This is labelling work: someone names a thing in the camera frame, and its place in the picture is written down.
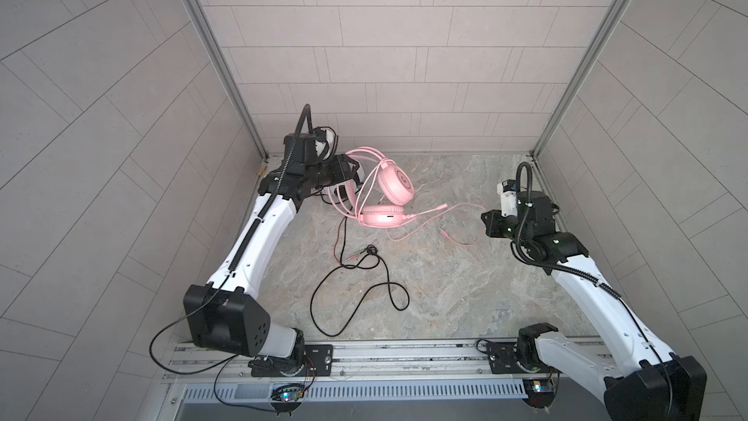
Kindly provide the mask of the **pink headphones with cable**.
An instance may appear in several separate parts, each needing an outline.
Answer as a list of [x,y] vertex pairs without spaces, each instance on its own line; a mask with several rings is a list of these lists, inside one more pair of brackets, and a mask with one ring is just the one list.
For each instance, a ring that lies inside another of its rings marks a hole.
[[325,187],[323,192],[344,218],[356,220],[367,228],[389,230],[405,226],[421,216],[434,214],[399,239],[394,239],[387,233],[391,241],[403,241],[429,222],[457,208],[482,209],[477,204],[458,203],[453,206],[442,204],[424,212],[407,212],[405,206],[414,199],[415,187],[407,173],[393,159],[368,146],[351,149],[346,155],[355,162],[365,160],[374,162],[375,165],[364,181],[348,179],[333,187]]

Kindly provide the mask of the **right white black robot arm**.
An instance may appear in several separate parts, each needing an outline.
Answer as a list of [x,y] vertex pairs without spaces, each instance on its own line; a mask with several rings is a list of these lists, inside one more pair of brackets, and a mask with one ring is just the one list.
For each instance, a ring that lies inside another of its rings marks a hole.
[[613,420],[697,420],[707,374],[692,356],[679,356],[623,301],[580,240],[556,228],[557,206],[541,191],[510,180],[498,189],[501,206],[482,214],[490,238],[510,240],[515,257],[539,267],[582,309],[612,358],[609,361],[548,323],[520,329],[514,358],[525,372],[559,370],[605,405]]

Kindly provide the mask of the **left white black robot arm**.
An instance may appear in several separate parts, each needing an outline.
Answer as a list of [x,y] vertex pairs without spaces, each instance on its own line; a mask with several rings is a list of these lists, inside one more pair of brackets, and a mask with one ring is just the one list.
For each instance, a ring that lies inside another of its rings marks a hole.
[[303,201],[339,181],[352,179],[356,162],[336,152],[329,127],[284,139],[284,161],[261,180],[251,217],[224,262],[204,286],[191,286],[183,305],[192,341],[199,348],[258,357],[261,368],[294,376],[305,364],[300,329],[272,322],[257,296],[284,230]]

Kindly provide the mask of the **right circuit board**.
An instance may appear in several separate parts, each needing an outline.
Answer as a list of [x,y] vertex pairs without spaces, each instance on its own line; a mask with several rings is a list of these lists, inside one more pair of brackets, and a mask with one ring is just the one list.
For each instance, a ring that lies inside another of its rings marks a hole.
[[524,402],[533,409],[550,407],[556,397],[556,388],[547,378],[523,379],[523,387],[527,397]]

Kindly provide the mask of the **left circuit board green led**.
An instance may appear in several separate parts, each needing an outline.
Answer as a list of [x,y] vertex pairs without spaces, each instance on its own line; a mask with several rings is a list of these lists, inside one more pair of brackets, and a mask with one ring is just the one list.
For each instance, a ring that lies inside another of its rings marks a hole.
[[305,394],[306,386],[300,383],[290,383],[279,386],[271,393],[272,403],[299,403]]

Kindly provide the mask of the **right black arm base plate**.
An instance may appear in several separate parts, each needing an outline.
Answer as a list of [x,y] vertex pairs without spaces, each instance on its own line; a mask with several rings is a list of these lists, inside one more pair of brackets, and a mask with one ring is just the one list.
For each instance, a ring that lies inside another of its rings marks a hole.
[[537,373],[540,371],[537,366],[524,368],[517,358],[515,347],[516,344],[512,342],[486,340],[483,343],[481,352],[487,356],[492,374]]

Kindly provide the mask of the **aluminium mounting rail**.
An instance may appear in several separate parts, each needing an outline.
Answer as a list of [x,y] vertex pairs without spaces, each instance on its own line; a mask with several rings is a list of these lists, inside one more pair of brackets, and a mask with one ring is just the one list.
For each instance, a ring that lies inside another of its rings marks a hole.
[[[417,374],[431,378],[456,378],[470,374],[491,373],[487,356],[481,350],[485,339],[481,340],[403,340],[403,341],[333,341],[314,344],[330,344],[334,347],[331,379],[366,378],[386,376],[413,377]],[[524,368],[537,366],[537,373],[548,374],[552,368],[560,368],[559,362],[542,360],[540,356],[530,356],[514,340],[490,340],[516,344],[517,358]],[[237,356],[234,362],[243,364],[251,372],[249,365],[257,357]],[[520,373],[520,377],[533,377],[537,373]]]

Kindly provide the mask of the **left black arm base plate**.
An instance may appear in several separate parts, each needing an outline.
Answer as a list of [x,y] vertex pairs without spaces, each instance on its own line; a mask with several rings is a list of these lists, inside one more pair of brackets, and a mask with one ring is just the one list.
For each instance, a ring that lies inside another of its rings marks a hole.
[[252,361],[252,377],[301,377],[311,375],[330,376],[334,347],[330,344],[306,345],[300,359],[290,360],[274,357],[258,357]]

